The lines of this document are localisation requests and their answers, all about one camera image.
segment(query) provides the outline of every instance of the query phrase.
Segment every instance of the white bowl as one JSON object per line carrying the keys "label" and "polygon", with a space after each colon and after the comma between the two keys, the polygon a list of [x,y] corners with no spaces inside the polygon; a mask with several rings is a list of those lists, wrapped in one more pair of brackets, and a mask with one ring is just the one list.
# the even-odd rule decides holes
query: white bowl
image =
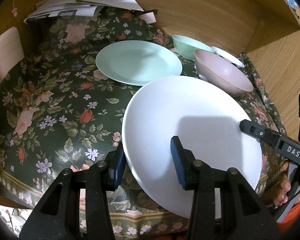
{"label": "white bowl", "polygon": [[216,54],[218,56],[223,57],[224,59],[226,59],[233,65],[235,65],[237,68],[244,67],[244,64],[240,60],[238,60],[235,56],[231,55],[229,52],[226,52],[225,50],[214,46],[211,46],[211,48],[213,48],[216,51]]}
{"label": "white bowl", "polygon": [[232,97],[253,90],[253,85],[246,75],[224,58],[202,49],[197,49],[194,55],[197,72]]}
{"label": "white bowl", "polygon": [[172,35],[172,40],[178,54],[189,60],[194,60],[194,51],[196,49],[203,49],[215,53],[215,50],[207,44],[186,36]]}

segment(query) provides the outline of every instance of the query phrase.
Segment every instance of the plate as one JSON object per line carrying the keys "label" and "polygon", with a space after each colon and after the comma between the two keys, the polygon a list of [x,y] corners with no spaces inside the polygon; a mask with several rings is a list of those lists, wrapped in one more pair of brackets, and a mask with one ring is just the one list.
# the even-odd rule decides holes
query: plate
{"label": "plate", "polygon": [[[237,168],[256,188],[262,165],[260,143],[240,132],[250,120],[226,92],[200,79],[164,77],[139,89],[122,122],[122,143],[128,165],[142,189],[160,206],[189,218],[193,191],[178,182],[170,140],[179,136],[185,149],[212,168]],[[216,218],[221,217],[216,189]]]}
{"label": "plate", "polygon": [[182,64],[172,51],[149,41],[119,41],[108,45],[98,53],[96,65],[107,77],[135,86],[182,72]]}

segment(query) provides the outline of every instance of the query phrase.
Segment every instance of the finger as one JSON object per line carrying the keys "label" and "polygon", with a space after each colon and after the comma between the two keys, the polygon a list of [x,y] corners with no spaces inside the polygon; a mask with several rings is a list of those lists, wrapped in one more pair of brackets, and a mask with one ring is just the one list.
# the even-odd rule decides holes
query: finger
{"label": "finger", "polygon": [[283,171],[286,171],[287,168],[288,168],[288,166],[289,166],[289,161],[285,161],[285,162],[282,164],[282,170],[283,170]]}
{"label": "finger", "polygon": [[291,189],[291,183],[288,180],[287,175],[284,171],[281,172],[281,174],[279,175],[279,184],[281,188],[285,191],[289,191]]}

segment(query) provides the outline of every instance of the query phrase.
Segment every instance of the flower print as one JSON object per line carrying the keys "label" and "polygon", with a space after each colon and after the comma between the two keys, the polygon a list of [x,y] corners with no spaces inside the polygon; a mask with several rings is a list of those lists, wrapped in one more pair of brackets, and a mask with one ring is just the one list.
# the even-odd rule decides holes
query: flower print
{"label": "flower print", "polygon": [[38,173],[43,173],[43,166],[42,166],[42,164],[43,163],[41,163],[40,161],[38,161],[38,163],[36,163],[36,165],[35,165],[38,168],[37,169]]}
{"label": "flower print", "polygon": [[261,78],[255,78],[254,82],[255,82],[255,84],[256,84],[257,87],[263,86]]}
{"label": "flower print", "polygon": [[125,35],[125,34],[121,34],[121,35],[119,35],[119,36],[117,37],[117,39],[118,39],[119,41],[124,40],[125,38],[126,38],[126,35]]}
{"label": "flower print", "polygon": [[66,40],[73,44],[77,44],[85,38],[84,32],[88,28],[90,28],[90,26],[82,23],[68,24],[67,29],[65,30],[65,32],[68,33]]}
{"label": "flower print", "polygon": [[80,228],[86,228],[86,227],[87,227],[87,221],[86,220],[82,220]]}
{"label": "flower print", "polygon": [[104,39],[104,36],[101,36],[100,33],[97,33],[96,36],[94,36],[94,38],[92,38],[92,40],[94,41],[101,41],[102,39]]}
{"label": "flower print", "polygon": [[50,90],[47,92],[43,92],[41,93],[38,97],[37,97],[37,101],[36,101],[36,105],[38,106],[41,102],[48,102],[50,100],[50,97],[54,95],[54,93],[52,93]]}
{"label": "flower print", "polygon": [[131,17],[132,17],[132,14],[129,13],[129,12],[124,13],[124,14],[122,15],[122,18],[126,18],[126,19],[130,19]]}
{"label": "flower print", "polygon": [[85,154],[89,160],[95,161],[95,157],[97,157],[99,153],[97,149],[88,148],[88,151],[85,152]]}
{"label": "flower print", "polygon": [[49,162],[47,158],[44,159],[44,163],[41,163],[42,169],[44,172],[51,174],[50,167],[52,166],[52,162]]}
{"label": "flower print", "polygon": [[84,170],[87,170],[87,169],[89,169],[90,168],[90,166],[89,165],[87,165],[87,164],[83,164],[82,165],[82,168],[81,169],[76,169],[74,166],[70,166],[70,169],[73,171],[73,172],[77,172],[77,171],[84,171]]}
{"label": "flower print", "polygon": [[26,198],[26,203],[27,203],[28,205],[31,205],[31,204],[32,204],[32,199],[31,199],[30,196]]}
{"label": "flower print", "polygon": [[22,164],[24,159],[26,159],[26,152],[23,147],[20,147],[17,152],[18,152],[17,156],[19,156],[20,164]]}
{"label": "flower print", "polygon": [[11,141],[11,138],[12,138],[12,134],[11,134],[11,133],[8,133],[8,134],[6,135],[6,139],[5,139],[5,141],[4,141],[4,144],[5,144],[6,146],[9,146],[10,141]]}
{"label": "flower print", "polygon": [[90,87],[92,87],[93,84],[92,83],[83,83],[80,88],[81,89],[89,89]]}
{"label": "flower print", "polygon": [[167,225],[164,225],[164,224],[161,224],[158,226],[159,231],[165,231],[167,228],[168,228]]}
{"label": "flower print", "polygon": [[115,234],[118,234],[118,233],[120,233],[122,231],[122,227],[120,227],[120,226],[114,226],[114,227],[112,227],[112,230],[113,230],[113,232]]}
{"label": "flower print", "polygon": [[66,118],[64,115],[59,118],[59,122],[65,122],[67,120],[68,118]]}
{"label": "flower print", "polygon": [[177,222],[173,224],[173,228],[174,229],[180,229],[182,227],[182,223],[181,222]]}
{"label": "flower print", "polygon": [[262,120],[259,117],[256,117],[258,124],[262,125]]}
{"label": "flower print", "polygon": [[128,228],[127,235],[136,235],[138,233],[138,230],[135,228]]}
{"label": "flower print", "polygon": [[168,39],[167,37],[163,36],[162,32],[159,32],[156,36],[154,36],[153,41],[161,46],[167,47]]}
{"label": "flower print", "polygon": [[92,111],[90,109],[86,109],[80,114],[79,119],[81,123],[87,123],[92,118]]}
{"label": "flower print", "polygon": [[6,106],[8,103],[12,102],[12,93],[8,92],[7,96],[2,99],[3,105]]}
{"label": "flower print", "polygon": [[142,228],[141,228],[141,232],[149,232],[151,230],[151,226],[148,226],[148,225],[144,225]]}
{"label": "flower print", "polygon": [[47,115],[46,118],[44,119],[44,121],[49,122],[49,121],[51,121],[51,119],[52,119],[52,116]]}
{"label": "flower print", "polygon": [[29,84],[27,88],[21,89],[22,97],[19,98],[20,106],[24,108],[31,97],[31,94],[34,92],[35,86],[34,84]]}
{"label": "flower print", "polygon": [[264,171],[267,167],[268,156],[262,154],[262,171]]}
{"label": "flower print", "polygon": [[32,124],[32,117],[34,112],[38,110],[39,108],[34,108],[34,107],[29,107],[27,109],[24,109],[19,117],[14,133],[17,133],[19,136],[23,135],[23,133]]}
{"label": "flower print", "polygon": [[89,107],[90,109],[91,109],[91,108],[95,109],[96,106],[97,106],[97,104],[98,104],[98,103],[97,103],[96,101],[90,102],[89,104],[87,104],[87,107]]}
{"label": "flower print", "polygon": [[260,118],[263,120],[263,121],[268,121],[268,117],[266,116],[266,114],[262,111],[261,108],[257,107],[254,103],[251,103],[254,111],[259,114]]}
{"label": "flower print", "polygon": [[103,79],[103,80],[108,79],[108,77],[103,75],[103,73],[101,73],[101,71],[98,69],[93,72],[93,77],[95,77],[96,79]]}
{"label": "flower print", "polygon": [[40,130],[45,129],[47,127],[47,123],[46,122],[41,122],[41,124],[39,124]]}
{"label": "flower print", "polygon": [[71,52],[72,52],[72,54],[77,54],[77,53],[79,53],[79,52],[80,52],[80,49],[78,49],[78,48],[75,48],[75,49],[73,49]]}
{"label": "flower print", "polygon": [[91,96],[88,94],[83,97],[83,99],[85,99],[85,100],[89,100],[90,98],[91,98]]}
{"label": "flower print", "polygon": [[57,120],[55,118],[49,120],[49,122],[47,123],[47,126],[53,126],[53,124],[57,123]]}
{"label": "flower print", "polygon": [[142,212],[140,212],[139,210],[129,210],[129,209],[127,209],[126,213],[133,216],[133,217],[142,215]]}

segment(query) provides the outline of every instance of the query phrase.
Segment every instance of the floral tablecloth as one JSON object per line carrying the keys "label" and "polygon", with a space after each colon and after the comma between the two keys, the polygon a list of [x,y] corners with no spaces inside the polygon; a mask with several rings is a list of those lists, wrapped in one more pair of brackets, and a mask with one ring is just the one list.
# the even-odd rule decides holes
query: floral tablecloth
{"label": "floral tablecloth", "polygon": [[[40,53],[19,62],[0,85],[0,195],[29,208],[64,168],[88,169],[118,145],[125,108],[140,87],[104,76],[95,65],[97,53],[129,39],[174,51],[169,35],[127,10],[106,7],[93,18],[56,17],[40,23],[45,36]],[[197,77],[194,62],[178,57],[182,75]],[[253,121],[285,133],[257,71],[244,53],[240,60],[254,90],[235,100]],[[265,145],[262,152],[258,194],[275,182],[283,161]],[[147,196],[128,166],[118,190],[107,197],[116,237],[152,238],[187,229],[188,219]],[[84,190],[80,204],[85,230]]]}

